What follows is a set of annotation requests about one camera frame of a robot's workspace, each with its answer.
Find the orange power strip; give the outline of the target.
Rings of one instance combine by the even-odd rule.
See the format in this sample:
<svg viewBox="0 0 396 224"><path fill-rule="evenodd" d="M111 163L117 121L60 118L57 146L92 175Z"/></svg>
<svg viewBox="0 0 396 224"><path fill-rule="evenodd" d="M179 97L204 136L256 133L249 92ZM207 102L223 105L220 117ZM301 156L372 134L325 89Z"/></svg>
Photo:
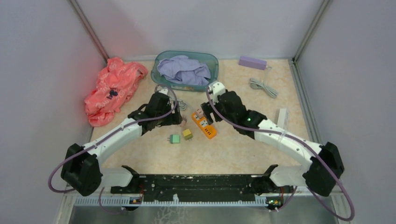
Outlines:
<svg viewBox="0 0 396 224"><path fill-rule="evenodd" d="M205 117L199 118L194 112L191 119L208 139L213 139L217 135L217 130L213 125L208 124Z"/></svg>

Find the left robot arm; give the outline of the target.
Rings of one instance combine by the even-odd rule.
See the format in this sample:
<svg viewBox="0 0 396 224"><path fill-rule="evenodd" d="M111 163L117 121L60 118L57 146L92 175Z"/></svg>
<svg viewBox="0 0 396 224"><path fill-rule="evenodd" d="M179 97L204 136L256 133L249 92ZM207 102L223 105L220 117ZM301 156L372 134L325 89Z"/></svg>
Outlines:
<svg viewBox="0 0 396 224"><path fill-rule="evenodd" d="M136 171L129 166L103 168L102 164L126 144L154 128L181 122L175 93L168 89L156 91L147 104L130 113L113 130L82 146L71 145L60 164L60 176L82 196L113 187L134 193L140 187Z"/></svg>

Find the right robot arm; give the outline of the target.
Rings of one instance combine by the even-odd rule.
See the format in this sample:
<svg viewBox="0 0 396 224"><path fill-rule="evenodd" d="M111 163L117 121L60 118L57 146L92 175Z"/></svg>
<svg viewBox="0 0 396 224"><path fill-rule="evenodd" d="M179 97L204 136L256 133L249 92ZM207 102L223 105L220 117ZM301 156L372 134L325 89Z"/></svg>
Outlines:
<svg viewBox="0 0 396 224"><path fill-rule="evenodd" d="M226 88L207 88L208 101L201 104L210 124L225 121L239 134L266 143L286 153L299 163L297 166L271 165L258 183L266 191L276 192L280 187L307 187L316 195L329 196L335 186L344 189L340 177L344 165L337 146L319 144L292 134L265 115L246 109L241 98Z"/></svg>

